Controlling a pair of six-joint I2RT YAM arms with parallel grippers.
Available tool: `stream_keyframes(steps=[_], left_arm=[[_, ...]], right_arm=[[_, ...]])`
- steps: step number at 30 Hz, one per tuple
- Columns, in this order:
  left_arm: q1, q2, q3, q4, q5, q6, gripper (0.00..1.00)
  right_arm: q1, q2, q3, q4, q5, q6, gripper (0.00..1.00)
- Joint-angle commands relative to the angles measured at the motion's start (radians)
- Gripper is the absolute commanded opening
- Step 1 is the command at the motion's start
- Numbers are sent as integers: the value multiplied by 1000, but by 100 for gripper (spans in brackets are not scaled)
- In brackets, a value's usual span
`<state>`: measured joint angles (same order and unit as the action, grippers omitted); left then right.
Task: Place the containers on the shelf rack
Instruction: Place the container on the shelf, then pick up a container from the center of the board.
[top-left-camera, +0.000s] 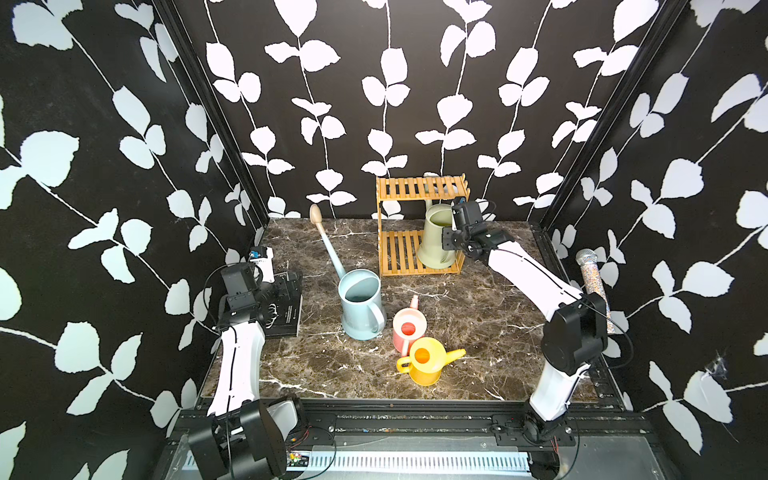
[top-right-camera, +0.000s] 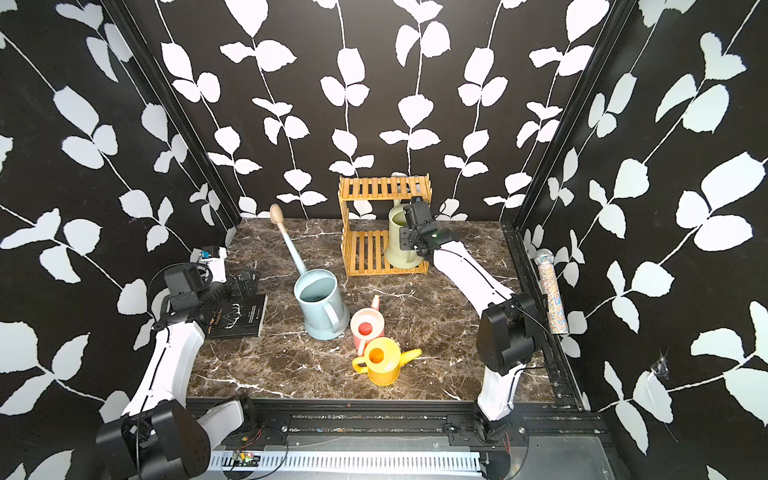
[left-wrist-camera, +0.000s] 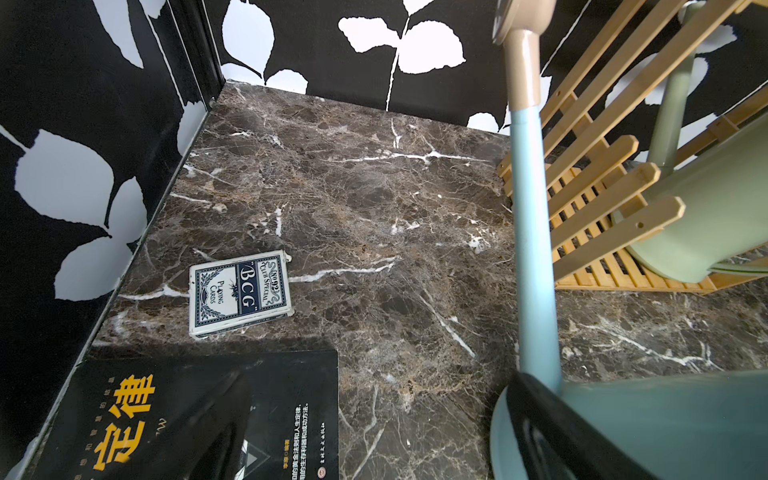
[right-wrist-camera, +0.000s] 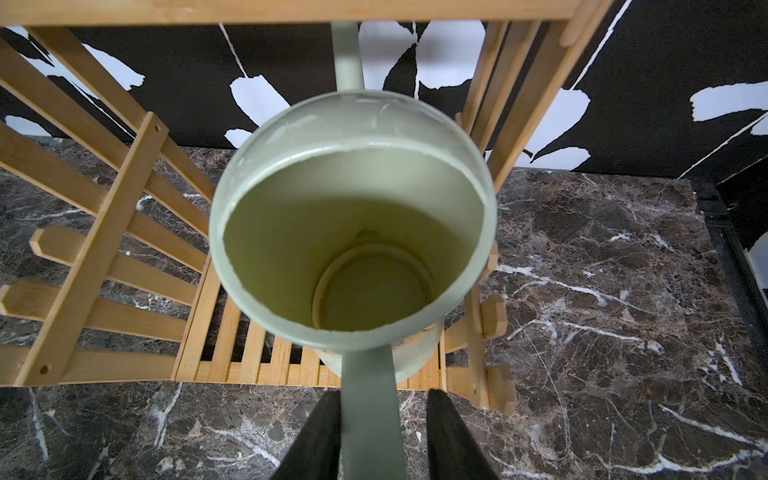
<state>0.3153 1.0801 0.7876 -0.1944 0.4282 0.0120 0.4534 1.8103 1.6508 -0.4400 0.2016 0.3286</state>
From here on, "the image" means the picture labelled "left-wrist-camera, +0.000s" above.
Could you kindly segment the light blue watering can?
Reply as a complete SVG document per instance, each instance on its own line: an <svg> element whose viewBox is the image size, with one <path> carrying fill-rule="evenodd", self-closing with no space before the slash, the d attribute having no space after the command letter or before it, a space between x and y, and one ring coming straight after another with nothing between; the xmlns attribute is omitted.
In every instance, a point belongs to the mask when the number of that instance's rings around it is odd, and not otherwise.
<svg viewBox="0 0 768 480"><path fill-rule="evenodd" d="M716 288L765 277L733 262L767 242L767 94L678 142L699 45L742 1L661 1L582 95L574 89L638 11L625 1L560 89L540 100L551 1L501 1L514 208L518 370L490 431L498 479L763 479L765 370L568 383L555 284L620 250L630 268Z"/></svg>

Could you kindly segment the sage green watering can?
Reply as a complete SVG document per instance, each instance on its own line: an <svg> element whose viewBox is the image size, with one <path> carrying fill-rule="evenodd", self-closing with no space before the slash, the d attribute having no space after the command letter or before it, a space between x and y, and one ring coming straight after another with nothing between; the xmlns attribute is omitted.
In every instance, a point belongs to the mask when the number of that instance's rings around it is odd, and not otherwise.
<svg viewBox="0 0 768 480"><path fill-rule="evenodd" d="M745 126L729 114L704 118L700 129L683 123L701 53L735 41L730 27L717 27L662 83L660 108L643 158L660 180L647 200L677 197L681 219L628 246L634 259L659 276L698 283L711 274L764 277L766 264L731 263L737 254L767 242L767 110Z"/></svg>

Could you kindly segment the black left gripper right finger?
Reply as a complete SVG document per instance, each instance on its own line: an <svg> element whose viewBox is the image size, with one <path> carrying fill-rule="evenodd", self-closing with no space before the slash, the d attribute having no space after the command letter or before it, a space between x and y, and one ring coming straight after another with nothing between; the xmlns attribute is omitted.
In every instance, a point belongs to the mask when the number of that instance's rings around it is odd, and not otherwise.
<svg viewBox="0 0 768 480"><path fill-rule="evenodd" d="M507 408L529 479L654 477L530 374L513 376Z"/></svg>

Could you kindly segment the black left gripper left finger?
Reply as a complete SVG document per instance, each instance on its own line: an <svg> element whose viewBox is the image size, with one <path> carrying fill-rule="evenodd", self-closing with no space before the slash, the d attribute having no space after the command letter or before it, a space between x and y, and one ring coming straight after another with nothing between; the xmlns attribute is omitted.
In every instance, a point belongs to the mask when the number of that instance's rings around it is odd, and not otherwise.
<svg viewBox="0 0 768 480"><path fill-rule="evenodd" d="M147 449L113 472L115 479L233 479L250 415L250 386L226 374Z"/></svg>

